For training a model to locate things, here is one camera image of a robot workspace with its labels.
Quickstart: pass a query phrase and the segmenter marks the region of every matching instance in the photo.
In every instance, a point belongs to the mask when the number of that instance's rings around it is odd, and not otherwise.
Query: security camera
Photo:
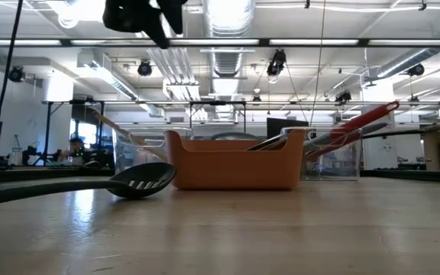
[[[276,50],[273,55],[273,59],[269,62],[267,67],[268,76],[277,76],[284,69],[284,63],[286,62],[286,54],[284,50]]]
[[[409,76],[421,76],[425,72],[425,68],[422,64],[417,64],[406,71]]]
[[[11,72],[9,72],[8,79],[14,83],[24,82],[25,74],[23,73],[23,67],[13,66],[13,69],[11,69]]]
[[[351,101],[351,99],[351,93],[348,90],[341,92],[335,97],[336,102],[348,102]]]
[[[141,76],[149,76],[152,74],[152,67],[150,66],[149,60],[142,60],[141,64],[138,66],[137,73]]]

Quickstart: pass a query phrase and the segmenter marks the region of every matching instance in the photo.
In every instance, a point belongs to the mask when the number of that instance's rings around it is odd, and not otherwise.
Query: orange plastic bin
[[[283,147],[266,151],[245,150],[259,141],[182,140],[175,131],[164,135],[178,189],[290,190],[299,182],[305,130],[291,131]]]

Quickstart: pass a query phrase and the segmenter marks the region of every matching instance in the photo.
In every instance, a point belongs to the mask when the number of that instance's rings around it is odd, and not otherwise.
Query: clear plastic container
[[[288,133],[294,128],[284,128]],[[363,131],[342,128],[304,128],[301,180],[358,180]]]
[[[131,137],[113,131],[113,148],[115,152],[115,172],[119,173],[129,167],[143,163],[164,162],[156,154],[147,149],[166,154],[166,142],[163,133],[174,130],[180,133],[181,138],[193,139],[193,130],[190,128],[132,128],[127,129],[131,134],[147,142],[147,145],[135,143]]]

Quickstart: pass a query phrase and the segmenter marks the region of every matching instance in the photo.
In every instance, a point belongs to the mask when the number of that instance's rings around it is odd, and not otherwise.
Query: black cable
[[[10,70],[10,66],[11,66],[11,59],[13,58],[13,49],[15,48],[16,34],[18,33],[18,25],[20,24],[20,17],[21,17],[21,9],[22,8],[23,8],[23,0],[18,0],[18,6],[16,7],[15,23],[13,24],[13,32],[11,33],[11,40],[10,40],[9,49],[8,49],[8,58],[6,59],[5,76],[3,78],[3,87],[1,89],[1,95],[0,95],[0,122],[1,122],[1,112],[3,109],[3,102],[5,100],[6,86],[8,85],[8,77],[9,77],[9,70]]]

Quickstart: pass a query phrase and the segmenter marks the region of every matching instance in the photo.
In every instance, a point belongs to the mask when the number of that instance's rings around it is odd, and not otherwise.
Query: wooden table
[[[0,205],[0,274],[440,275],[440,183],[9,202]]]

